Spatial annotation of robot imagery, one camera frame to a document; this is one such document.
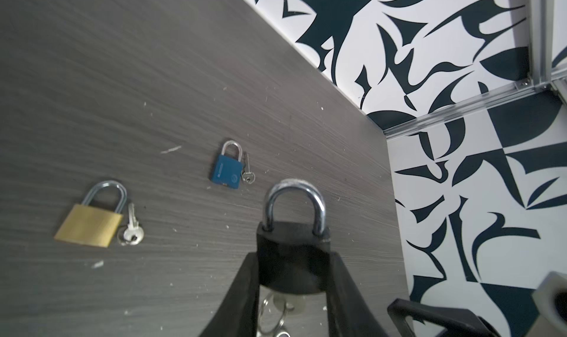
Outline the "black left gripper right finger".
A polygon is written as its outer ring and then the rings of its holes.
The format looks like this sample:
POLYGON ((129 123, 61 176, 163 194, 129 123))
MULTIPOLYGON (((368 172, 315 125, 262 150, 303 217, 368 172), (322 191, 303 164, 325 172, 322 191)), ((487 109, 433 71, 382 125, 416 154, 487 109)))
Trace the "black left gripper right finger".
POLYGON ((326 283, 329 336, 387 336, 337 252, 329 255, 326 283))

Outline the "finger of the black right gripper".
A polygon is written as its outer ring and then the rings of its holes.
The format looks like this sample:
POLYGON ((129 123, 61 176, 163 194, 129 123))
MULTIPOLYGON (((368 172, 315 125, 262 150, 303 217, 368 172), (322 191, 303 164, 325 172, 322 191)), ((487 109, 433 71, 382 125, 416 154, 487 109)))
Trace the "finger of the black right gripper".
POLYGON ((489 322, 466 309, 432 307, 396 299, 387 311, 401 336, 416 336, 407 322, 408 317, 443 327, 439 336, 500 336, 489 322))

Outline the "blue padlock keys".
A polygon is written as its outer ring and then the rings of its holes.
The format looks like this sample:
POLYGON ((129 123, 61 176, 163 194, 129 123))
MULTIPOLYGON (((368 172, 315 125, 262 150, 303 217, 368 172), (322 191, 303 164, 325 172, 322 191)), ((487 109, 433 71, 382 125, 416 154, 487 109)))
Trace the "blue padlock keys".
POLYGON ((252 184, 255 182, 255 179, 256 179, 255 173, 251 171, 250 156, 249 153, 246 152, 245 167, 243 168, 243 173, 242 173, 242 181, 246 184, 252 184))

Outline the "blue padlock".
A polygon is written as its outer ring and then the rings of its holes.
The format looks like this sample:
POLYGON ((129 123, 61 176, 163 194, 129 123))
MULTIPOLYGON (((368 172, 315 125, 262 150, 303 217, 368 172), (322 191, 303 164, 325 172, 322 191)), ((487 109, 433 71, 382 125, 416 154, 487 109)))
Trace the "blue padlock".
POLYGON ((231 189, 238 189, 244 168, 244 164, 242 163, 243 154, 244 151, 242 146, 238 142, 235 140, 226 141, 223 144, 221 152, 216 160, 216 164, 210 178, 211 182, 227 186, 231 189), (236 148, 236 158, 231 158, 225 154, 229 146, 234 146, 236 148))

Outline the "brass padlock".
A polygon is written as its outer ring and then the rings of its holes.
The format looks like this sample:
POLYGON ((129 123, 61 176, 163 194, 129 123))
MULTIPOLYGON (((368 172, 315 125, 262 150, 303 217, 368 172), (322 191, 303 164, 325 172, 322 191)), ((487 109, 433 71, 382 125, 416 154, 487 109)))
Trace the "brass padlock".
POLYGON ((66 216, 54 239, 78 245, 108 248, 123 218, 128 192, 116 180, 104 180, 94 185, 80 204, 75 204, 66 216), (120 199, 113 211, 91 206, 92 200, 103 189, 116 187, 120 199))

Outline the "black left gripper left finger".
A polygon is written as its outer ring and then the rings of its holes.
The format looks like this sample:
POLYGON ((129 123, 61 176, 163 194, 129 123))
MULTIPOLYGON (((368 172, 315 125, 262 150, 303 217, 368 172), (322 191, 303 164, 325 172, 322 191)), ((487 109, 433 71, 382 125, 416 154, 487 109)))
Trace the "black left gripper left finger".
POLYGON ((259 269, 257 253, 249 253, 225 298, 200 336, 257 335, 259 269))

